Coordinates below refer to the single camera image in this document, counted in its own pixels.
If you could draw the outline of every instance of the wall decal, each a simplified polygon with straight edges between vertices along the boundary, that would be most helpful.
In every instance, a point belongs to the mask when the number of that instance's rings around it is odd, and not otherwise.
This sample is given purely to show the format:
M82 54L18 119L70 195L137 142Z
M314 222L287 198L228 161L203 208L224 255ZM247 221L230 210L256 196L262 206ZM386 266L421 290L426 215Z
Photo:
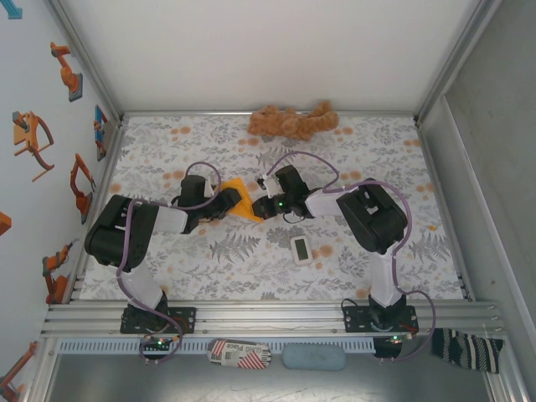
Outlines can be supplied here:
M43 160L43 158L41 158L41 152L53 145L54 139L52 138L52 134L50 134L50 130L43 119L41 119L39 116L36 116L32 111L24 113L23 115L18 111L15 111L13 113L13 124L15 125L13 128L13 144L18 145L24 142L24 148L16 151L15 156L17 157L21 153L28 151L33 157L35 157L38 164L44 169L43 172L32 179L32 182L34 182L49 170L54 168L54 165L49 165ZM49 143L44 147L39 147L39 142L37 139L38 126L43 128L44 133L49 140Z
M102 112L102 109L95 105L95 120L93 121L93 128L95 130L95 144L97 145L97 161L100 162L102 158L106 156L105 143L105 130L104 125L108 122L108 119Z
M21 393L26 389L26 384L21 384L15 388L13 386L13 379L35 355L37 346L37 341L31 342L28 351L9 369L6 375L0 377L0 395L7 402L18 402Z
M57 251L51 257L43 257L43 277L47 284L47 290L49 291L49 295L45 300L47 304L60 304L64 298L65 289L67 288L67 277L60 275L54 279L52 273L67 262L69 251L76 241L78 239L74 239L69 244L64 245L61 251Z
M0 236L6 233L9 229L11 229L11 218L9 218L6 214L2 214L0 212Z
M8 19L23 19L23 10L15 6L13 0L0 0L0 3L8 12Z
M87 179L91 183L91 191L95 191L95 180L93 180L93 177L91 176L91 173L87 166L84 163L84 160L82 157L76 153L75 154L75 165L73 166L73 170L70 171L70 188L73 190L73 193L76 197L76 208L80 211L81 217L82 217L82 224L85 223L87 220L87 214L90 211L91 201L93 199L93 193L89 193L85 195L82 193L77 187L76 187L76 174L78 173L78 169L82 171L82 173L87 177Z
M70 50L67 46L56 46L54 42L50 42L50 53L58 59L61 64L61 80L65 86L69 88L69 102L74 102L82 97L82 73L75 74L70 68L69 64L65 61L64 56L70 54Z

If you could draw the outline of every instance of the gray metal floor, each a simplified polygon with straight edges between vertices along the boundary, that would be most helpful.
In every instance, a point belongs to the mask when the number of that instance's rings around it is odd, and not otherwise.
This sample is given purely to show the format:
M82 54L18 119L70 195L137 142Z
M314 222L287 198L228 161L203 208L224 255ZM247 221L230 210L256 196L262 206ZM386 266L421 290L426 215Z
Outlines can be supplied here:
M179 356L161 367L145 367L134 356L65 355L55 375L48 398L54 402L488 400L481 373L427 352L384 365L369 355L347 355L341 372L287 370L281 355L264 371L215 366L204 356Z

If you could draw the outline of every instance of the brown teddy bear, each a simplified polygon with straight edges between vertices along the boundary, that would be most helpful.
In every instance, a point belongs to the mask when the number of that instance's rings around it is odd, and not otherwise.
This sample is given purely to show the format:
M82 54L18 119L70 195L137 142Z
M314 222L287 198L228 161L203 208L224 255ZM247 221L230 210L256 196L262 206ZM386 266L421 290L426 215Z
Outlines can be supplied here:
M277 106L268 105L253 112L248 133L256 136L284 136L309 141L315 132L333 130L338 125L338 114L332 104L320 102L308 115L296 113L289 107L281 112Z

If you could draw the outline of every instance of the yellow cloth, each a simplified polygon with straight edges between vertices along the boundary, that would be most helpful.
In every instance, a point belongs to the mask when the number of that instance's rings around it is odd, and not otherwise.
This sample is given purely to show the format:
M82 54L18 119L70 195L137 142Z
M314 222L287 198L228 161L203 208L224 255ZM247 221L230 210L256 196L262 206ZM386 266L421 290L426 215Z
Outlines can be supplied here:
M241 178L234 178L228 182L221 183L221 189L225 190L226 188L234 188L238 190L240 197L242 197L240 202L229 211L230 214L251 219L254 222L262 222L262 218L259 218L253 214L253 207L251 206L253 203L251 202L250 194L248 193L248 190Z

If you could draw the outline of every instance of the small digital device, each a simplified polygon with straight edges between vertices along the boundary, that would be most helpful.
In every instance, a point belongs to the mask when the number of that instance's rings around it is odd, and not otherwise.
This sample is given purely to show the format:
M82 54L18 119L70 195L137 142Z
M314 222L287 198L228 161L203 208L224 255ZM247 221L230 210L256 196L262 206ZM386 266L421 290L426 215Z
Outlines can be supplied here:
M296 236L291 238L291 249L296 265L308 265L312 263L312 252L307 237Z

